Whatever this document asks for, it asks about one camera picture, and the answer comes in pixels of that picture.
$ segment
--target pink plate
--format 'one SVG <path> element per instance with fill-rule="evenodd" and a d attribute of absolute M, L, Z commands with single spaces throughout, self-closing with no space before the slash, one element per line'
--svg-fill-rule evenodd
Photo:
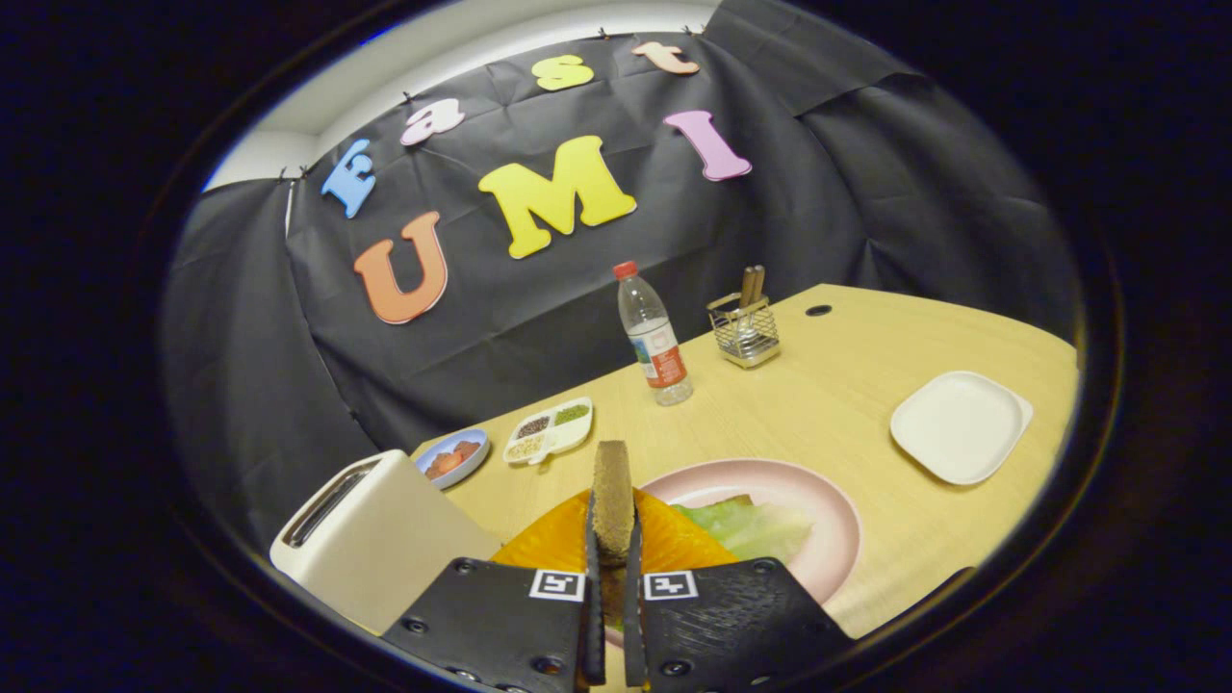
<path fill-rule="evenodd" d="M 843 587 L 860 556 L 860 515 L 851 499 L 825 477 L 801 466 L 774 460 L 718 460 L 660 476 L 642 491 L 689 508 L 748 493 L 754 503 L 812 513 L 813 531 L 787 570 L 818 604 Z M 612 629 L 607 629 L 607 640 L 623 644 L 621 634 Z"/>

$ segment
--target small blue bowl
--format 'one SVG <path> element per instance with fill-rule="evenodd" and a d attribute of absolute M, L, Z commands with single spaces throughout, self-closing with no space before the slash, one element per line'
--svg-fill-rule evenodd
<path fill-rule="evenodd" d="M 453 448 L 463 440 L 478 443 L 479 449 L 453 470 L 430 480 L 432 486 L 437 488 L 448 488 L 450 486 L 453 486 L 455 483 L 471 476 L 471 472 L 479 469 L 479 465 L 482 465 L 483 460 L 488 456 L 488 450 L 492 449 L 492 444 L 488 441 L 488 434 L 482 429 L 472 428 L 445 438 L 436 445 L 429 448 L 426 453 L 420 455 L 419 459 L 415 460 L 415 467 L 418 467 L 419 471 L 428 474 L 428 467 L 432 466 L 432 460 L 436 459 L 436 455 L 440 455 L 441 453 L 452 453 Z"/>

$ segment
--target white wall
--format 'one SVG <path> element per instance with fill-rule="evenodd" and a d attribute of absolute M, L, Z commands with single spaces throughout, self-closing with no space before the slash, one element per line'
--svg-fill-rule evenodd
<path fill-rule="evenodd" d="M 540 46 L 607 33 L 701 31 L 719 0 L 464 0 L 365 42 L 282 100 L 206 190 L 298 175 L 363 123 L 434 84 Z"/>
<path fill-rule="evenodd" d="M 237 180 L 278 178 L 283 166 L 287 178 L 298 176 L 301 165 L 318 159 L 317 141 L 315 134 L 303 132 L 254 131 L 227 154 L 206 190 Z"/>

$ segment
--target screw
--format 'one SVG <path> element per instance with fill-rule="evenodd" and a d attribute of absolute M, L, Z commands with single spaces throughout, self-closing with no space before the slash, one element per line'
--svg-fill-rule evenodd
<path fill-rule="evenodd" d="M 659 667 L 663 676 L 684 676 L 692 670 L 692 665 L 689 662 L 668 662 Z"/>

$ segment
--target lettuce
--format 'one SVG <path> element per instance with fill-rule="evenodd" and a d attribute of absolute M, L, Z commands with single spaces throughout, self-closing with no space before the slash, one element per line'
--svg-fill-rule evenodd
<path fill-rule="evenodd" d="M 771 556 L 786 565 L 813 530 L 808 513 L 771 503 L 754 506 L 747 494 L 701 508 L 671 507 L 742 561 Z"/>

